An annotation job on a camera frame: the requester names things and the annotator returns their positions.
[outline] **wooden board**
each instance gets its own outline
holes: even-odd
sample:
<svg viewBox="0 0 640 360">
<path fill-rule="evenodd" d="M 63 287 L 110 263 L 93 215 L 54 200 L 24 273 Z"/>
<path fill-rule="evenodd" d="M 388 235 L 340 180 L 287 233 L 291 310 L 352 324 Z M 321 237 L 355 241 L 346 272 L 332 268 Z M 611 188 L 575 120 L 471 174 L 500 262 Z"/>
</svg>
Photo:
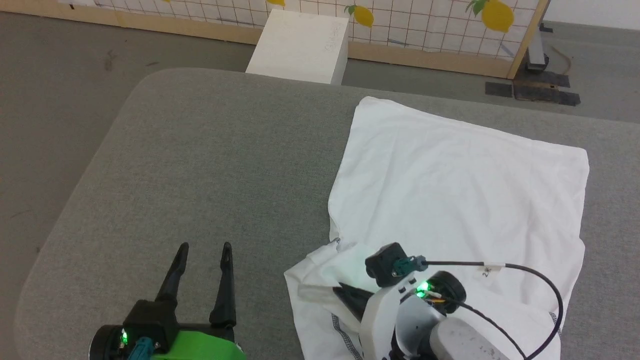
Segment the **wooden board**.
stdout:
<svg viewBox="0 0 640 360">
<path fill-rule="evenodd" d="M 548 0 L 540 0 L 538 3 L 534 17 L 513 62 L 502 59 L 483 58 L 481 56 L 429 53 L 416 49 L 360 42 L 349 43 L 349 57 L 353 59 L 513 79 L 526 54 L 529 42 L 538 26 L 537 24 L 541 20 L 547 3 Z M 70 5 L 61 4 L 57 2 L 57 0 L 2 0 L 0 1 L 0 11 L 120 26 L 123 28 L 160 31 L 163 33 L 253 45 L 257 44 L 260 34 L 262 33 L 261 29 L 199 22 L 173 17 L 142 15 L 89 6 L 73 6 L 72 9 Z"/>
</svg>

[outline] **white t-shirt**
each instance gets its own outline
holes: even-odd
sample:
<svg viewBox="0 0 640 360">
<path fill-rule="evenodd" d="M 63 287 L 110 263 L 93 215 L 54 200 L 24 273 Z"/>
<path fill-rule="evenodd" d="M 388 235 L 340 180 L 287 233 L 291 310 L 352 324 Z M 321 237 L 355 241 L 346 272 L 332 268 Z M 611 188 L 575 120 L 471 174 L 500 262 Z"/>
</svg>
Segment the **white t-shirt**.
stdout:
<svg viewBox="0 0 640 360">
<path fill-rule="evenodd" d="M 534 268 L 554 282 L 566 309 L 582 267 L 579 238 L 589 173 L 583 149 L 522 138 L 366 97 L 329 196 L 330 240 L 285 273 L 306 360 L 362 358 L 359 323 L 333 294 L 344 282 L 376 291 L 364 259 L 398 242 L 407 255 Z M 454 274 L 467 304 L 503 327 L 528 355 L 554 326 L 556 298 L 539 278 L 513 269 Z M 503 353 L 520 356 L 492 325 L 464 319 Z M 558 360 L 559 338 L 538 358 Z"/>
</svg>

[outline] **gray table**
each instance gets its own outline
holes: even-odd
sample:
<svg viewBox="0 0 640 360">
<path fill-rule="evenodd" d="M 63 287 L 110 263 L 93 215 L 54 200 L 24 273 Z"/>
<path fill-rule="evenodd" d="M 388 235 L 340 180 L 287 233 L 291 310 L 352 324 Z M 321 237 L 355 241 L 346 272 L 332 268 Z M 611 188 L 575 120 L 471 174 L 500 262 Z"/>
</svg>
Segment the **gray table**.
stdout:
<svg viewBox="0 0 640 360">
<path fill-rule="evenodd" d="M 237 339 L 250 359 L 302 358 L 282 273 L 328 239 L 326 201 L 366 95 L 586 149 L 586 255 L 563 359 L 637 357 L 640 126 L 202 69 L 155 73 L 128 98 L 24 286 L 21 355 L 85 358 L 100 325 L 156 294 L 182 241 L 177 316 L 206 322 L 230 241 Z"/>
</svg>

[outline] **white box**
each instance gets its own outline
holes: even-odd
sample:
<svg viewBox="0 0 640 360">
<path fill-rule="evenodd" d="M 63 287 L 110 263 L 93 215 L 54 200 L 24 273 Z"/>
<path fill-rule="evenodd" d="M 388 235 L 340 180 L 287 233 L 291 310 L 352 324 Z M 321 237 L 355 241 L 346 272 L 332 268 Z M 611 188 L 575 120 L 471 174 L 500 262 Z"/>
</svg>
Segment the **white box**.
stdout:
<svg viewBox="0 0 640 360">
<path fill-rule="evenodd" d="M 340 85 L 349 19 L 272 10 L 246 72 Z"/>
</svg>

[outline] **green led light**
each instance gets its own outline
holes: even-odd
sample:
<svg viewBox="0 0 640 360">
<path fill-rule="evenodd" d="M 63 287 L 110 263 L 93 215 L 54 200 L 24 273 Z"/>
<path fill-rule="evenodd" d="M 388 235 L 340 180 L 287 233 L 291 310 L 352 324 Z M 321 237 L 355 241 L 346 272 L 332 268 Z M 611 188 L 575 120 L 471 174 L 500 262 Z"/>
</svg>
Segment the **green led light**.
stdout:
<svg viewBox="0 0 640 360">
<path fill-rule="evenodd" d="M 420 284 L 420 286 L 418 286 L 419 291 L 429 291 L 430 288 L 431 288 L 431 285 L 429 285 L 429 283 L 426 281 Z"/>
</svg>

